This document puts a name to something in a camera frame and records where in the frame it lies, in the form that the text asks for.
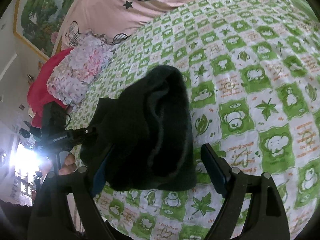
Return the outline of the left hand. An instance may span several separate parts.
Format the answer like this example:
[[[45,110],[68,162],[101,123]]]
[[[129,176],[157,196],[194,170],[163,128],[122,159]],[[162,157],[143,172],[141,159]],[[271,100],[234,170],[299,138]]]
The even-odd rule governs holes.
[[[59,169],[59,175],[68,175],[76,170],[75,156],[69,152],[61,152],[60,155],[61,168]],[[39,166],[40,171],[42,172],[43,178],[53,171],[53,162],[50,159],[44,159]]]

